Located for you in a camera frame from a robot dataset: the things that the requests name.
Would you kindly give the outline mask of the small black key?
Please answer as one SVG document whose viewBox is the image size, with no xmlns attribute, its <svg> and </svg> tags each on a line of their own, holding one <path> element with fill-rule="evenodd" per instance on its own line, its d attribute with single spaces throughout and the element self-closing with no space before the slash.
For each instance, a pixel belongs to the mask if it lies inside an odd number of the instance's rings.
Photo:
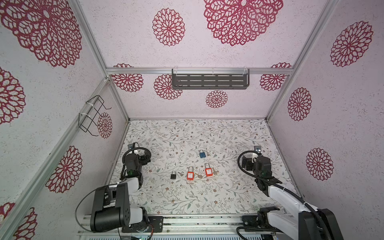
<svg viewBox="0 0 384 240">
<path fill-rule="evenodd" d="M 176 171 L 172 171 L 171 180 L 176 180 L 176 179 L 177 179 L 177 173 L 176 173 Z"/>
</svg>

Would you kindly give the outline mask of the red padlock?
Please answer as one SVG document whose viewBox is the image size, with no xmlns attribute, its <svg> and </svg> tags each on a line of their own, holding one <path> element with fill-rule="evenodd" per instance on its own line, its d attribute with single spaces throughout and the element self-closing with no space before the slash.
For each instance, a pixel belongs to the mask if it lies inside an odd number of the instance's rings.
<svg viewBox="0 0 384 240">
<path fill-rule="evenodd" d="M 211 177 L 214 175 L 213 170 L 210 167 L 210 164 L 208 164 L 208 163 L 205 163 L 205 173 L 206 173 L 206 177 Z"/>
<path fill-rule="evenodd" d="M 187 180 L 193 181 L 195 178 L 194 167 L 189 167 L 187 172 Z"/>
</svg>

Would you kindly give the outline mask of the blue padlock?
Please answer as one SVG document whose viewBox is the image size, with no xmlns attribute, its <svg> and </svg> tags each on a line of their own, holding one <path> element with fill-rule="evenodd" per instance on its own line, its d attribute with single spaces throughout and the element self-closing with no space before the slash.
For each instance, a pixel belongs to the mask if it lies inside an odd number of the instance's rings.
<svg viewBox="0 0 384 240">
<path fill-rule="evenodd" d="M 207 152 L 206 152 L 206 150 L 200 150 L 200 151 L 199 151 L 199 156 L 200 156 L 201 159 L 206 158 L 206 157 L 207 157 Z"/>
</svg>

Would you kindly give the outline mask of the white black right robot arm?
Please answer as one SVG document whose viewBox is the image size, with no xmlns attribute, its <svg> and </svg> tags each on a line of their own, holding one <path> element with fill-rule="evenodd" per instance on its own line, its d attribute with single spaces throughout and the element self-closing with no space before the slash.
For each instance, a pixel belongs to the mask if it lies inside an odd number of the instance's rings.
<svg viewBox="0 0 384 240">
<path fill-rule="evenodd" d="M 281 206 L 266 207 L 256 215 L 242 216 L 243 226 L 237 232 L 282 233 L 293 240 L 342 240 L 334 213 L 320 209 L 306 202 L 291 190 L 282 186 L 282 182 L 272 175 L 271 160 L 257 151 L 253 158 L 247 158 L 243 152 L 237 159 L 240 170 L 255 179 L 257 187 L 267 197 Z"/>
</svg>

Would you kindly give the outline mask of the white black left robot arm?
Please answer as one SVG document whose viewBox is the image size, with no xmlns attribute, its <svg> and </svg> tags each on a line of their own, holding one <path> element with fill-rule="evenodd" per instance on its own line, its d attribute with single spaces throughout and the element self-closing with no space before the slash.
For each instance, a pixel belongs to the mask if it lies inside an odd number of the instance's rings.
<svg viewBox="0 0 384 240">
<path fill-rule="evenodd" d="M 128 150 L 122 157 L 120 182 L 95 189 L 90 228 L 103 233 L 119 228 L 144 232 L 150 227 L 144 207 L 131 206 L 130 194 L 143 185 L 143 166 L 151 161 L 152 153 L 143 147 Z"/>
</svg>

